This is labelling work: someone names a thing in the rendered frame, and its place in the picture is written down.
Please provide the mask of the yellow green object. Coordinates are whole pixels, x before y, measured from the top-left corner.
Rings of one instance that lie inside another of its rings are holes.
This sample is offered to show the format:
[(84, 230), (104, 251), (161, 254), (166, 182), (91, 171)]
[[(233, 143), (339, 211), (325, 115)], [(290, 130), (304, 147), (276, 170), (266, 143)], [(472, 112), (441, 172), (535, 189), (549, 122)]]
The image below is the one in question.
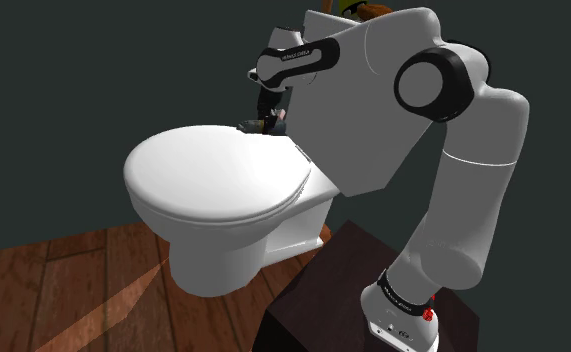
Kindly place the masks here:
[(354, 15), (360, 5), (367, 3), (367, 0), (338, 0), (339, 13), (345, 17)]

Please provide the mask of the brown rounded object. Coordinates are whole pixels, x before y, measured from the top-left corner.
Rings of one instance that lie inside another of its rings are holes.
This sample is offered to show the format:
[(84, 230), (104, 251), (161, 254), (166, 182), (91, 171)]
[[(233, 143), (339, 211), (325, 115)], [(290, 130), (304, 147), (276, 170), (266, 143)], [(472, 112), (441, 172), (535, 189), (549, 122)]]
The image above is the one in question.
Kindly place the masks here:
[(359, 5), (356, 10), (357, 16), (362, 21), (368, 21), (392, 12), (393, 10), (386, 5), (369, 3)]

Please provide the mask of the small dark blue pink object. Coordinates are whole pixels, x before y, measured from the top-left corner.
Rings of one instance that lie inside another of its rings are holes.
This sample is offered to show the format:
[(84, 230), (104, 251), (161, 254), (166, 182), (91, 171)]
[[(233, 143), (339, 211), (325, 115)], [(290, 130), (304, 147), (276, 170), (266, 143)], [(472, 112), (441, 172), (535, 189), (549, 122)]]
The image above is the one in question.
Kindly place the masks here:
[(286, 134), (286, 111), (284, 109), (273, 109), (266, 122), (267, 133), (270, 135)]

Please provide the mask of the white toilet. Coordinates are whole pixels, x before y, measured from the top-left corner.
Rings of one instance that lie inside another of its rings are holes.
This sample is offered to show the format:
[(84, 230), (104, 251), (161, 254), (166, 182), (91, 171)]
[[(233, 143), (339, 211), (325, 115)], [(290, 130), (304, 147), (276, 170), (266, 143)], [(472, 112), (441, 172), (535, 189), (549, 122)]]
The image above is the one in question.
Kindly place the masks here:
[(318, 247), (339, 194), (385, 187), (398, 55), (388, 16), (355, 22), (315, 11), (275, 28), (249, 77), (290, 94), (286, 134), (196, 125), (156, 134), (126, 159), (131, 203), (170, 245), (174, 282), (217, 297), (268, 265)]

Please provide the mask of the dark robot stand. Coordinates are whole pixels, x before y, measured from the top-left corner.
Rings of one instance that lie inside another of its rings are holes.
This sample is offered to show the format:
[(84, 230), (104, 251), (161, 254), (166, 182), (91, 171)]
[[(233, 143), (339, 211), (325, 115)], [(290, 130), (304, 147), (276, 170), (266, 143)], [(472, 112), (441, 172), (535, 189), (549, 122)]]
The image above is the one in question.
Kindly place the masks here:
[(479, 318), (451, 290), (408, 316), (379, 289), (397, 257), (348, 221), (268, 306), (252, 352), (478, 352)]

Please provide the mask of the small grey tan object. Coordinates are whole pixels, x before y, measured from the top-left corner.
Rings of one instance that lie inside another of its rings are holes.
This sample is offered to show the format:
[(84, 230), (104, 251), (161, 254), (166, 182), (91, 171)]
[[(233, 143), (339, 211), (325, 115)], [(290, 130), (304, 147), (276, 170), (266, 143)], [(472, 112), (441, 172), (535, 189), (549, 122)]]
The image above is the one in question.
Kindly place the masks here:
[(237, 125), (237, 129), (247, 134), (263, 134), (265, 122), (260, 119), (245, 120)]

